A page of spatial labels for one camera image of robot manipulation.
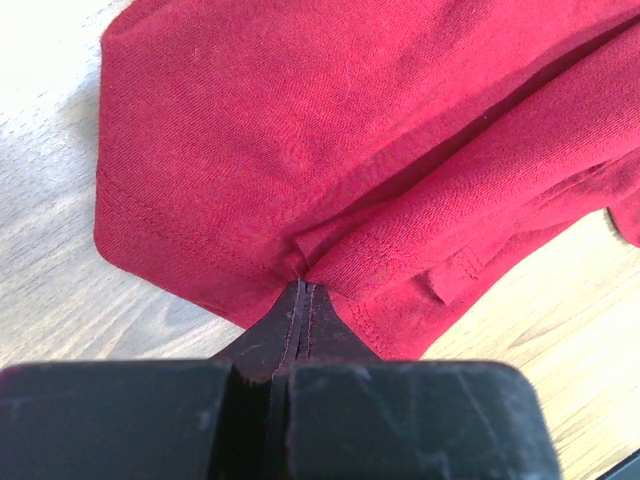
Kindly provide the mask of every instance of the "wood grain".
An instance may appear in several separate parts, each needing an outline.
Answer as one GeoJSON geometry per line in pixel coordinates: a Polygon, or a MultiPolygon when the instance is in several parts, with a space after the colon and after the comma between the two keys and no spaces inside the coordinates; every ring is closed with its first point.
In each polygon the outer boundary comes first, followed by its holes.
{"type": "MultiPolygon", "coordinates": [[[[128,3],[0,0],[0,367],[206,357],[241,333],[93,246],[98,38],[128,3]]],[[[523,369],[566,478],[592,479],[640,447],[639,317],[640,250],[598,212],[514,268],[425,358],[523,369]]]]}
{"type": "Polygon", "coordinates": [[[597,212],[526,258],[425,359],[493,359],[536,387],[567,479],[640,448],[640,250],[597,212]]]}

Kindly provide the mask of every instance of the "seam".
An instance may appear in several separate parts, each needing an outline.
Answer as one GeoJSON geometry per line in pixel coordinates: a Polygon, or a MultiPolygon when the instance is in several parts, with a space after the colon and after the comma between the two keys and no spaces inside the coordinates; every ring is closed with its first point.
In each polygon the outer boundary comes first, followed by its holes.
{"type": "Polygon", "coordinates": [[[380,349],[382,351],[385,351],[389,357],[392,357],[393,355],[391,355],[391,349],[387,346],[386,342],[384,342],[380,338],[380,336],[373,331],[373,329],[370,326],[371,323],[373,323],[373,317],[371,316],[371,313],[369,312],[369,308],[367,307],[367,303],[366,302],[362,303],[362,308],[364,309],[366,318],[369,320],[369,323],[367,324],[367,329],[369,330],[370,334],[375,335],[376,339],[378,340],[378,346],[380,347],[380,349]]]}
{"type": "MultiPolygon", "coordinates": [[[[130,223],[130,219],[127,219],[125,217],[122,216],[122,214],[120,214],[116,208],[114,207],[114,205],[111,204],[111,202],[113,202],[116,206],[118,206],[119,208],[121,208],[124,212],[127,213],[127,215],[129,215],[130,217],[133,217],[137,220],[143,221],[145,223],[148,223],[149,225],[153,226],[153,227],[157,227],[156,224],[154,224],[150,219],[146,218],[146,217],[141,217],[138,216],[134,213],[132,213],[131,211],[127,210],[123,205],[121,205],[109,192],[105,191],[106,196],[103,198],[104,204],[114,213],[116,214],[120,219],[122,219],[123,221],[130,223]]],[[[258,279],[258,278],[252,278],[249,277],[247,275],[244,275],[242,273],[239,272],[231,272],[223,267],[220,266],[219,263],[213,261],[211,258],[208,258],[206,256],[204,256],[199,250],[194,249],[189,247],[188,245],[185,245],[184,243],[182,243],[178,238],[172,236],[172,235],[163,235],[159,229],[157,228],[152,228],[152,229],[146,229],[148,232],[156,235],[157,237],[163,239],[163,240],[170,240],[173,243],[175,243],[176,245],[178,245],[179,247],[183,248],[184,250],[186,250],[187,252],[195,255],[196,257],[198,257],[199,259],[203,260],[205,263],[209,264],[209,265],[213,265],[217,268],[219,268],[220,270],[222,270],[225,273],[228,273],[230,275],[235,275],[241,278],[244,278],[245,280],[249,280],[251,282],[256,282],[257,284],[266,287],[266,288],[272,288],[271,285],[269,285],[268,283],[265,283],[263,280],[258,279]]],[[[181,236],[180,234],[178,234],[178,236],[186,241],[190,241],[187,237],[181,236]]],[[[237,268],[241,268],[239,265],[236,265],[234,263],[231,263],[231,265],[233,265],[234,267],[237,268]]]]}
{"type": "MultiPolygon", "coordinates": [[[[146,203],[142,202],[141,200],[137,199],[136,197],[132,196],[131,194],[127,193],[126,191],[124,191],[121,187],[119,187],[111,178],[109,178],[109,176],[107,175],[107,173],[105,172],[104,168],[99,167],[98,168],[98,173],[100,173],[100,175],[104,178],[104,180],[107,182],[107,185],[110,186],[111,188],[113,188],[117,193],[119,193],[120,195],[126,197],[127,199],[131,200],[133,203],[135,203],[136,205],[138,205],[140,208],[143,208],[155,215],[158,215],[160,217],[163,217],[167,220],[169,220],[171,223],[176,224],[177,226],[179,226],[181,229],[186,230],[188,233],[190,233],[191,235],[193,235],[194,237],[197,237],[199,239],[201,239],[201,241],[205,244],[205,245],[211,245],[212,241],[209,237],[207,237],[205,234],[201,233],[200,231],[194,229],[193,227],[190,227],[189,225],[180,222],[178,219],[176,219],[175,217],[172,217],[162,211],[160,211],[157,208],[154,208],[150,205],[147,205],[146,203]]],[[[102,189],[102,190],[108,190],[107,189],[107,185],[102,185],[100,183],[97,184],[98,188],[102,189]]],[[[121,207],[126,210],[127,212],[131,213],[130,210],[125,207],[124,205],[121,205],[121,207]]],[[[241,258],[240,256],[238,256],[237,254],[235,254],[234,252],[226,249],[225,247],[219,245],[216,243],[215,248],[220,250],[222,253],[224,253],[225,255],[228,255],[230,257],[235,258],[238,261],[241,262],[247,262],[251,265],[253,265],[254,267],[257,267],[265,272],[268,272],[270,274],[273,274],[273,272],[268,269],[267,267],[265,267],[264,265],[261,265],[259,263],[253,262],[251,259],[249,258],[241,258]]]]}
{"type": "Polygon", "coordinates": [[[380,337],[376,333],[374,333],[371,330],[371,328],[369,328],[369,326],[367,325],[364,314],[362,313],[362,310],[360,310],[360,306],[357,304],[353,304],[351,302],[348,302],[347,305],[349,306],[349,310],[351,310],[351,316],[353,320],[355,321],[356,325],[360,328],[363,335],[367,338],[369,343],[373,345],[373,347],[376,350],[378,350],[382,355],[387,355],[391,357],[392,355],[390,354],[390,350],[387,348],[385,344],[382,343],[382,341],[380,340],[380,337]]]}
{"type": "Polygon", "coordinates": [[[313,331],[313,320],[314,320],[314,311],[313,311],[313,297],[316,292],[316,285],[314,284],[311,287],[311,293],[309,297],[309,318],[307,319],[307,358],[311,358],[311,349],[313,347],[313,338],[311,337],[311,332],[313,331]]]}
{"type": "Polygon", "coordinates": [[[287,359],[287,353],[289,353],[289,347],[291,346],[291,334],[293,333],[293,326],[296,323],[296,318],[297,318],[296,310],[298,308],[298,299],[300,298],[300,284],[301,284],[301,281],[298,280],[296,284],[296,300],[293,303],[293,312],[291,314],[291,321],[289,322],[289,328],[287,329],[287,336],[285,337],[284,348],[282,349],[282,355],[280,356],[280,361],[278,362],[278,366],[271,374],[271,378],[275,377],[278,374],[278,372],[280,371],[280,369],[284,365],[284,362],[287,359]]]}

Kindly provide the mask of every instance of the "red t-shirt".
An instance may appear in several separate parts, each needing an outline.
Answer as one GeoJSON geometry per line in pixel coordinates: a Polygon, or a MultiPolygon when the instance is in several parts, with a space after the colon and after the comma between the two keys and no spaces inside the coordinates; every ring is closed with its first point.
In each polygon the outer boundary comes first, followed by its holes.
{"type": "Polygon", "coordinates": [[[135,0],[102,47],[100,252],[244,327],[304,277],[414,358],[591,211],[640,246],[639,0],[135,0]]]}

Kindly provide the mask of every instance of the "scratch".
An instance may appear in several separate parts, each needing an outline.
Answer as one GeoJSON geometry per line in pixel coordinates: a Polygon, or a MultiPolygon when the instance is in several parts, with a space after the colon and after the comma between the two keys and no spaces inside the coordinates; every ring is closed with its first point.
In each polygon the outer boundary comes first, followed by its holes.
{"type": "Polygon", "coordinates": [[[401,440],[403,443],[405,443],[409,450],[415,455],[420,470],[424,471],[428,467],[434,467],[434,464],[436,464],[434,460],[436,460],[438,461],[437,465],[442,463],[442,465],[439,465],[441,466],[440,472],[444,475],[445,480],[448,480],[450,478],[450,472],[446,452],[423,452],[421,449],[422,445],[417,443],[415,439],[412,438],[411,432],[408,432],[402,426],[402,424],[397,421],[396,418],[394,418],[394,416],[389,412],[389,406],[380,397],[380,395],[378,395],[378,393],[370,388],[368,382],[363,378],[361,374],[356,372],[354,373],[356,383],[360,386],[362,392],[365,393],[371,400],[373,400],[373,403],[376,405],[376,407],[378,407],[378,410],[382,414],[385,423],[391,428],[391,431],[398,438],[398,440],[401,440]]]}
{"type": "Polygon", "coordinates": [[[243,351],[239,356],[242,357],[243,355],[246,355],[247,353],[249,353],[251,350],[255,350],[256,348],[260,348],[264,346],[264,343],[259,343],[257,345],[251,345],[249,348],[247,348],[245,351],[243,351]]]}
{"type": "Polygon", "coordinates": [[[486,414],[482,410],[482,407],[476,400],[476,397],[471,391],[471,388],[469,388],[469,384],[467,383],[464,376],[460,372],[456,372],[456,378],[458,379],[458,383],[460,384],[460,387],[462,387],[464,394],[469,400],[469,403],[471,403],[471,406],[473,407],[476,414],[478,415],[478,418],[480,418],[480,421],[484,425],[484,428],[487,430],[487,433],[489,434],[489,438],[491,438],[491,441],[493,442],[496,452],[498,452],[498,455],[504,462],[505,467],[507,467],[507,469],[510,471],[511,469],[509,468],[509,462],[508,462],[507,456],[505,455],[504,450],[500,445],[500,439],[498,438],[496,431],[493,429],[491,422],[489,422],[489,419],[487,418],[486,414]]]}
{"type": "Polygon", "coordinates": [[[43,393],[41,395],[18,395],[15,397],[5,397],[0,399],[0,407],[15,407],[16,403],[18,403],[18,405],[22,405],[23,403],[55,400],[58,398],[73,397],[75,395],[78,395],[76,390],[68,390],[66,392],[43,393]]]}

